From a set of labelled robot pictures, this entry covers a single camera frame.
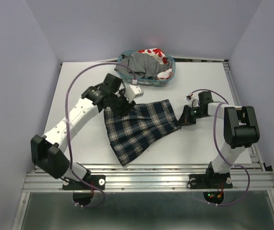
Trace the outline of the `navy plaid skirt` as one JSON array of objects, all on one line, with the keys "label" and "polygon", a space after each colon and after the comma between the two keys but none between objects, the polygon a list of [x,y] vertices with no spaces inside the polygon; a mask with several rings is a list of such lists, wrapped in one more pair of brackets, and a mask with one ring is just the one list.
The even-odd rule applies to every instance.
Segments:
[{"label": "navy plaid skirt", "polygon": [[180,129],[168,99],[137,104],[124,117],[106,108],[103,116],[110,146],[122,166],[135,160],[155,141]]}]

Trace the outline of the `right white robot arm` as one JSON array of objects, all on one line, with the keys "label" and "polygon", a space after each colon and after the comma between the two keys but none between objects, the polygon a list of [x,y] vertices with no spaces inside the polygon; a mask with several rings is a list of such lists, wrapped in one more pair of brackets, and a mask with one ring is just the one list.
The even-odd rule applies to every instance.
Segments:
[{"label": "right white robot arm", "polygon": [[213,128],[216,128],[217,120],[222,119],[224,143],[221,148],[216,148],[218,155],[209,163],[205,174],[190,179],[191,185],[215,187],[217,184],[230,184],[230,170],[235,161],[260,139],[255,110],[252,106],[229,105],[226,99],[214,102],[213,90],[200,89],[197,93],[198,98],[194,98],[192,92],[186,97],[189,103],[184,106],[177,124],[190,126],[196,124],[197,119],[212,116]]}]

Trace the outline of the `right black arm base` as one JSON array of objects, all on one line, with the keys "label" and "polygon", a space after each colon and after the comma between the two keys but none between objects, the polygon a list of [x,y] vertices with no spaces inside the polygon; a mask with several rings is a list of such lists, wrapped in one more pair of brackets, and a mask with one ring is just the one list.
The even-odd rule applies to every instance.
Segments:
[{"label": "right black arm base", "polygon": [[205,189],[204,199],[212,204],[220,205],[224,200],[224,190],[233,188],[230,174],[190,174],[186,184],[190,189]]}]

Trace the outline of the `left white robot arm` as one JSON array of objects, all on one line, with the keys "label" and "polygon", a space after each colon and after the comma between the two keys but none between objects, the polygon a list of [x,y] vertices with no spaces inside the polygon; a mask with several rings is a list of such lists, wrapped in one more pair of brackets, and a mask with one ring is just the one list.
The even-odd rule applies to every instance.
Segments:
[{"label": "left white robot arm", "polygon": [[68,178],[84,189],[90,185],[91,172],[74,162],[73,154],[66,157],[64,152],[71,151],[71,141],[92,118],[103,109],[110,108],[118,116],[126,116],[135,106],[135,99],[143,96],[144,91],[136,84],[121,88],[123,81],[107,74],[104,81],[90,86],[75,106],[65,109],[65,117],[42,136],[31,139],[32,162],[55,179]]}]

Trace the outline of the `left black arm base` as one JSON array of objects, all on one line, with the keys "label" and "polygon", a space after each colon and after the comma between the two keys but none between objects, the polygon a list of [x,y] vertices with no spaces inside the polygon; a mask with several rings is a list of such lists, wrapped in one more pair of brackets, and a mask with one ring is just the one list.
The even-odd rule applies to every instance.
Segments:
[{"label": "left black arm base", "polygon": [[72,200],[76,207],[92,208],[105,200],[105,175],[86,175],[81,182],[63,177],[62,190],[72,191]]}]

